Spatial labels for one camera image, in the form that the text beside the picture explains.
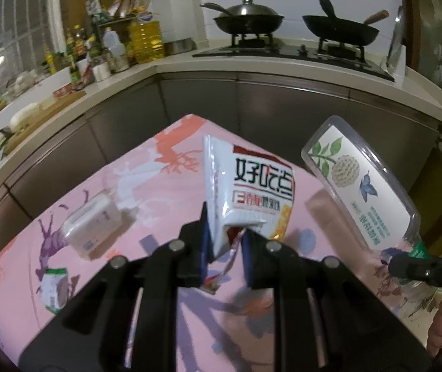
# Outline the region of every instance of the black handle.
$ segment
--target black handle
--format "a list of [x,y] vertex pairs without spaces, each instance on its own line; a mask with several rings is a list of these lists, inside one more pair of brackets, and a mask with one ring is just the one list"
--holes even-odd
[[334,13],[333,4],[330,0],[319,0],[319,4],[328,17],[333,19],[337,18],[337,15]]

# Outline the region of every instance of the snack bag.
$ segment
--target snack bag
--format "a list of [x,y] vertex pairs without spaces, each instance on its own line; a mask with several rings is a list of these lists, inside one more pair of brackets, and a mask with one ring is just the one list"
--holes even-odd
[[230,249],[230,227],[248,227],[268,239],[283,239],[295,193],[290,165],[273,155],[205,136],[204,169],[214,259]]

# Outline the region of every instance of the green label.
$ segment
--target green label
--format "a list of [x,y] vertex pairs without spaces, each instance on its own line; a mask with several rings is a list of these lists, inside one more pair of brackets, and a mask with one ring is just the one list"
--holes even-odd
[[426,250],[426,246],[424,246],[424,242],[419,242],[416,246],[414,246],[414,249],[412,249],[412,252],[409,253],[410,257],[415,257],[416,259],[429,259],[431,256],[429,255],[428,251]]
[[66,268],[48,268],[45,270],[45,274],[67,274]]

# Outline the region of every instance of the leaf illustration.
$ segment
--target leaf illustration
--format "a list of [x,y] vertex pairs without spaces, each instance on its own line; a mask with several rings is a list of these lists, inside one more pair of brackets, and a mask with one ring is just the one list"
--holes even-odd
[[342,137],[337,138],[331,144],[331,155],[337,154],[339,150],[342,148]]
[[314,146],[312,147],[312,153],[314,155],[318,155],[319,152],[321,152],[321,143],[317,141],[316,144],[314,144]]
[[328,177],[328,174],[329,174],[329,164],[326,161],[324,161],[323,167],[321,169],[323,171],[324,177]]

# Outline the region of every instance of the screw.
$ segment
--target screw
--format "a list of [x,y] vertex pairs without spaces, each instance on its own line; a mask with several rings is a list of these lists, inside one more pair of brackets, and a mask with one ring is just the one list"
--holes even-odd
[[266,249],[268,251],[270,251],[271,253],[273,252],[277,252],[281,249],[281,243],[279,243],[278,241],[269,241],[266,243]]
[[324,265],[327,268],[338,268],[340,261],[334,256],[328,256],[324,259]]
[[174,239],[169,243],[169,248],[173,252],[177,252],[185,247],[185,243],[181,239]]
[[111,267],[112,268],[121,268],[127,263],[127,259],[124,256],[114,256],[111,259]]

